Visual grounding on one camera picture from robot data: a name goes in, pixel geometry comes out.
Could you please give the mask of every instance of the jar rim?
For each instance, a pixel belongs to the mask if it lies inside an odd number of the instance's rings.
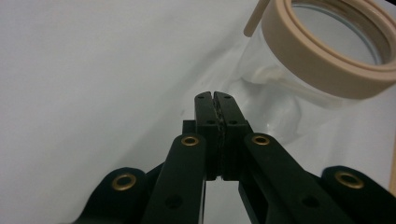
[[[373,42],[383,63],[358,62],[331,49],[303,26],[293,4],[326,7],[351,20]],[[396,23],[371,1],[270,1],[262,16],[262,34],[271,51],[295,76],[329,94],[364,99],[396,82]]]

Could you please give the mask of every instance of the black bracket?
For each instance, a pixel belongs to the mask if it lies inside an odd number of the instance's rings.
[[[270,135],[254,133],[235,99],[197,95],[163,164],[115,170],[74,223],[203,223],[205,182],[239,181],[252,223],[396,223],[396,199],[344,166],[306,172]]]

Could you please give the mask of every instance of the clear jar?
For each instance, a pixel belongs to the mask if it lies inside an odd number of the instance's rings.
[[[272,0],[224,91],[280,143],[396,82],[396,25],[370,1]]]

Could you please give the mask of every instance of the mounting hole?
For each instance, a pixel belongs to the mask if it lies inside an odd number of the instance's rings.
[[[193,136],[186,136],[181,139],[181,143],[184,146],[192,147],[192,146],[197,145],[199,143],[199,140],[198,140],[198,138],[193,137]]]
[[[362,189],[364,187],[364,182],[352,173],[337,171],[334,176],[339,183],[351,189]]]
[[[251,141],[260,146],[266,146],[270,144],[270,140],[264,136],[253,136]]]
[[[165,200],[166,207],[172,210],[178,209],[182,204],[183,204],[183,199],[177,194],[169,196]]]
[[[307,195],[307,196],[303,197],[301,202],[303,203],[303,205],[305,205],[307,207],[311,207],[311,208],[320,206],[318,199],[312,195]]]
[[[113,179],[111,183],[111,187],[114,190],[123,191],[130,189],[136,183],[136,176],[131,175],[129,173],[118,175]]]

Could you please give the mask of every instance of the jar lid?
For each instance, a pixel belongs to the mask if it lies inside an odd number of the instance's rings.
[[[350,21],[376,47],[382,63],[361,63],[331,49],[301,24],[292,3],[326,8]],[[262,33],[295,76],[329,94],[364,99],[396,82],[396,23],[371,1],[272,0],[262,15]]]

